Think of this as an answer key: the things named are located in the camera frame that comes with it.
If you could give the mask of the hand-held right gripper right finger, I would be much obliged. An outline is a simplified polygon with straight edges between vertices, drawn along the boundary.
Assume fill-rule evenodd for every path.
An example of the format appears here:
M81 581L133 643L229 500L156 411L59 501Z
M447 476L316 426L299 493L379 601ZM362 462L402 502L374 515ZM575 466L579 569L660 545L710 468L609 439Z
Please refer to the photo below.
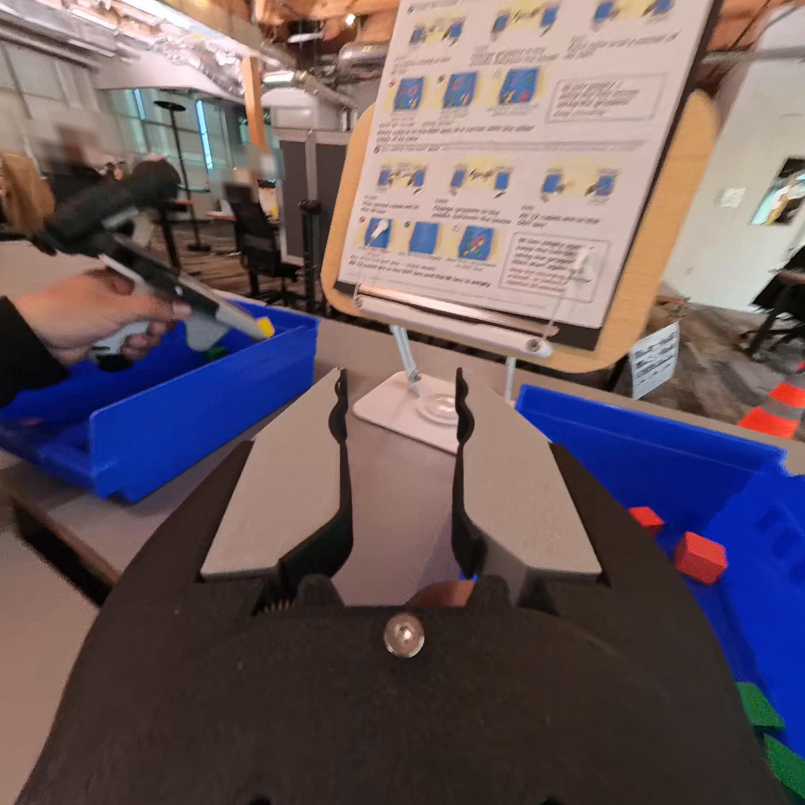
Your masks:
M514 605L544 580L598 581L600 561L554 444L463 369L455 404L451 546L462 576L503 579Z

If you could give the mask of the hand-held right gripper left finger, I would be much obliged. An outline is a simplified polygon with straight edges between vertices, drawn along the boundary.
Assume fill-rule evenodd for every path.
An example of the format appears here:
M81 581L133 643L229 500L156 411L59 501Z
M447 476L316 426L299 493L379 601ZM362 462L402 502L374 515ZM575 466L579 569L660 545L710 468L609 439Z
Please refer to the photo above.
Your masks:
M331 370L251 440L200 569L205 581L329 579L353 549L345 370Z

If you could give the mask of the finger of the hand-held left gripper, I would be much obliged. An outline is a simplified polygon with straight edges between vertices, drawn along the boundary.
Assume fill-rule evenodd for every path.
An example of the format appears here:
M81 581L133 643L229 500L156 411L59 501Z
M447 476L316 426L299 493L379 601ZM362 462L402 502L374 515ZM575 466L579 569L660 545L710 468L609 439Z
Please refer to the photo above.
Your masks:
M184 322L187 346L203 353L231 331L239 332L252 341L267 340L260 333L255 320L247 311L226 300L197 307Z

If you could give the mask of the blue plastic bin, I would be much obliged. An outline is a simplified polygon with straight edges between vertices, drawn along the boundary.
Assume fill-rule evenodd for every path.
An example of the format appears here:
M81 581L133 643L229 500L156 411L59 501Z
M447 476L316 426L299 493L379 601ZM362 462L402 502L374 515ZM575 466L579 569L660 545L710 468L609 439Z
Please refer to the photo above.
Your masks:
M561 444L626 509L665 522L655 538L672 564L685 531L722 544L712 586L680 572L735 681L754 683L781 714L769 733L804 755L804 484L788 450L534 386L516 410Z
M319 320L236 306L267 317L274 335L254 342L231 330L209 361L187 346L180 324L129 368L83 361L64 381L2 408L2 449L98 498L146 498L313 383Z

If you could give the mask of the person's left hand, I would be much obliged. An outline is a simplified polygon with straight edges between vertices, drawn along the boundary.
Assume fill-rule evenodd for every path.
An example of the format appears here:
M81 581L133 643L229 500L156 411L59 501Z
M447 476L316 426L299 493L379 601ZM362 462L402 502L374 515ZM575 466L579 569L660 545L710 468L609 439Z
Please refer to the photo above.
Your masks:
M128 325L146 323L146 331L126 337L121 348L127 361L140 361L176 323L192 314L186 303L136 291L129 279L109 270L75 275L14 296L11 302L46 350L65 367L87 359L96 342Z

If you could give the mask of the black office chair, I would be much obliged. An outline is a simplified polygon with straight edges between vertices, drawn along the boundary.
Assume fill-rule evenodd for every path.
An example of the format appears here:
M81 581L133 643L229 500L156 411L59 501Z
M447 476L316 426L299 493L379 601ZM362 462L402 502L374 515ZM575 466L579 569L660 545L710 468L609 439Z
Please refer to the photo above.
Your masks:
M295 307L302 298L289 289L299 267L285 262L276 227L257 202L231 202L240 264L249 280L249 296L269 305Z

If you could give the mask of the black floor lamp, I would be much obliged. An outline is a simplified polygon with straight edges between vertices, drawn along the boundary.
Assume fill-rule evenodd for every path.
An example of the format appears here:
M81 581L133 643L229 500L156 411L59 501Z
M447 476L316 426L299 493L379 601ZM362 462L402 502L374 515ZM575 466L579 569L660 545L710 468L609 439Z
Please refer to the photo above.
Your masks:
M166 112L169 114L170 117L171 131L174 137L176 155L179 161L179 174L182 178L182 187L185 195L185 201L186 201L185 206L188 209L189 219L193 232L193 242L187 245L187 249L191 250L192 252L196 252L198 254L209 254L211 253L212 250L210 245L203 242L200 237L199 225L196 219L195 206L192 200L192 190L190 188L190 184L187 177L187 169L184 161L184 153L179 139L179 127L177 126L177 120L176 120L176 114L185 112L186 107L177 102L164 99L155 101L155 106L163 110L166 110Z

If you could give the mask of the grey partition panel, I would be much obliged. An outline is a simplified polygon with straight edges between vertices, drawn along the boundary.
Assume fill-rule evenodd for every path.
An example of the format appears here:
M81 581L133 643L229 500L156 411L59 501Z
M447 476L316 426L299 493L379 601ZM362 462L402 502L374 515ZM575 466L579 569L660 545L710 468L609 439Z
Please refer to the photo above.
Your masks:
M283 155L285 180L278 185L279 248L283 261L304 264L303 217L299 205L316 200L319 216L318 256L324 256L328 230L340 186L350 134L326 130L275 130Z

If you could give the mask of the laminated picture sheet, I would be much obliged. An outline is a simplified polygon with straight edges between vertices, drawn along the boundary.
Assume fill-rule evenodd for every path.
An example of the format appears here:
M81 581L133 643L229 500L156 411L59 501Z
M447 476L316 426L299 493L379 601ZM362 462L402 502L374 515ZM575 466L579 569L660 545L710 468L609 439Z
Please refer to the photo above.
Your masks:
M677 321L641 338L630 349L629 396L640 399L669 381L676 370L680 330Z

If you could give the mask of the orange traffic cone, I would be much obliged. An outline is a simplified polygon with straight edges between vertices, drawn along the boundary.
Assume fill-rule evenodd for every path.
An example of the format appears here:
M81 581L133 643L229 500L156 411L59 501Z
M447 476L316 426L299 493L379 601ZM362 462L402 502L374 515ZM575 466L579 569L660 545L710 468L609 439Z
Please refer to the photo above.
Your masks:
M775 387L763 402L737 423L738 427L792 439L804 412L804 374L794 374Z

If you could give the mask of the black support post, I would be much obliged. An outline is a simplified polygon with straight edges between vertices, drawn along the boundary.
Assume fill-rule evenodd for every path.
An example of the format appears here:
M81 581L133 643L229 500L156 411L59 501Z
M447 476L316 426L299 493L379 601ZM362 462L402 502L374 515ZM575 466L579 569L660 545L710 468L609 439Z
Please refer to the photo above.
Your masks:
M321 204L315 199L305 199L299 203L301 233L303 242L303 281L305 310L319 315L318 300L319 276L319 217Z

